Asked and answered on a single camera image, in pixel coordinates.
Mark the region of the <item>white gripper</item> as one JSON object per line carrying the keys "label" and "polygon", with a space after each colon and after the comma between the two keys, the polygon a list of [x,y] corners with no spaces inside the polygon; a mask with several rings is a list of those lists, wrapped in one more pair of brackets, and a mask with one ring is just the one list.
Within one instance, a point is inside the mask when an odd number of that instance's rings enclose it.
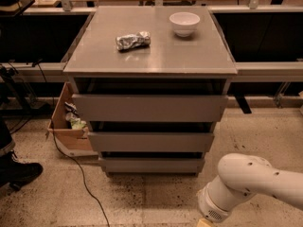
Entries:
{"label": "white gripper", "polygon": [[230,213],[219,208],[210,198],[207,187],[197,193],[199,209],[204,216],[200,218],[196,227],[213,227],[213,223],[225,221]]}

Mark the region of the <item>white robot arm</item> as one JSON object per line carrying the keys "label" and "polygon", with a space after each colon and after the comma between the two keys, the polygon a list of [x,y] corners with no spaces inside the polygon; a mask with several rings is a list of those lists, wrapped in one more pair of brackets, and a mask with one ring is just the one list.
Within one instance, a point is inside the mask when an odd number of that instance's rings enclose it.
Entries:
{"label": "white robot arm", "polygon": [[210,224],[225,221],[233,209],[257,194],[303,209],[303,174],[272,167],[264,158],[230,153],[218,162],[217,176],[197,193]]}

